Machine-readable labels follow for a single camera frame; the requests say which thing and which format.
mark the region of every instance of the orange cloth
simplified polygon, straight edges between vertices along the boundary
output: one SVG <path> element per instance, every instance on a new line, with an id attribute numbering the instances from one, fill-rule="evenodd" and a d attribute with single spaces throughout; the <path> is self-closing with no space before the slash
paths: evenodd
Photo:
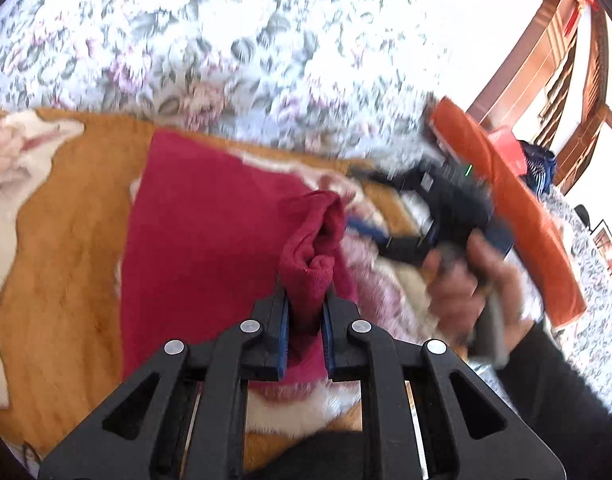
<path id="1" fill-rule="evenodd" d="M 496 212 L 515 235 L 515 248 L 544 298 L 546 313 L 558 327 L 577 319 L 586 302 L 570 268 L 566 250 L 550 215 L 510 171 L 486 133 L 451 100 L 435 107 L 436 134 L 492 187 Z"/>

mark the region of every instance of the sleeve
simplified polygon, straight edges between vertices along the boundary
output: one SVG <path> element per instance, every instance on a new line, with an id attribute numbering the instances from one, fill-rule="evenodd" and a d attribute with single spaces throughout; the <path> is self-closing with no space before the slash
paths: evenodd
<path id="1" fill-rule="evenodd" d="M 363 471 L 361 432 L 321 431 L 244 480 L 361 480 Z"/>
<path id="2" fill-rule="evenodd" d="M 598 466 L 612 462 L 611 415 L 540 325 L 497 376 L 522 419 L 561 460 L 568 480 L 594 478 Z"/>

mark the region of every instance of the floral bedspread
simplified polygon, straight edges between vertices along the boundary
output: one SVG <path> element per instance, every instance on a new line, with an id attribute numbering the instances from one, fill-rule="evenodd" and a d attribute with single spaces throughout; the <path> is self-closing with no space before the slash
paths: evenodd
<path id="1" fill-rule="evenodd" d="M 409 165 L 428 149 L 419 138 L 422 109 L 431 92 L 445 93 L 449 57 L 442 24 L 431 27 L 425 7 L 422 0 L 7 0 L 0 107 L 124 112 L 290 150 Z M 549 200 L 570 216 L 561 200 Z M 598 313 L 608 312 L 612 296 L 596 254 L 586 246 L 580 254 L 597 323 L 577 336 L 570 360 L 611 404 L 612 360 L 606 338 L 596 338 L 606 318 Z M 524 275 L 534 310 L 539 298 Z M 588 366 L 579 365 L 584 360 Z"/>

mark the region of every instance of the picture frame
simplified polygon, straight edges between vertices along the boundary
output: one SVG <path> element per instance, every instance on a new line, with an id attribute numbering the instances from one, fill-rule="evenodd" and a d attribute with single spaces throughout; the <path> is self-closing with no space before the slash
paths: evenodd
<path id="1" fill-rule="evenodd" d="M 591 232 L 593 243 L 599 252 L 599 256 L 605 262 L 606 271 L 612 279 L 612 233 L 604 220 Z"/>

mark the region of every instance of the maroon fabric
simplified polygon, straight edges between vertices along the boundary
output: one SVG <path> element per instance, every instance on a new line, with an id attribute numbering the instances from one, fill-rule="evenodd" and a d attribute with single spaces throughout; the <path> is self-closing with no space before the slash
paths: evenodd
<path id="1" fill-rule="evenodd" d="M 330 283 L 356 301 L 336 193 L 156 132 L 122 264 L 124 375 L 170 339 L 213 339 L 246 319 L 279 275 L 291 298 L 285 383 L 326 376 L 321 304 Z"/>

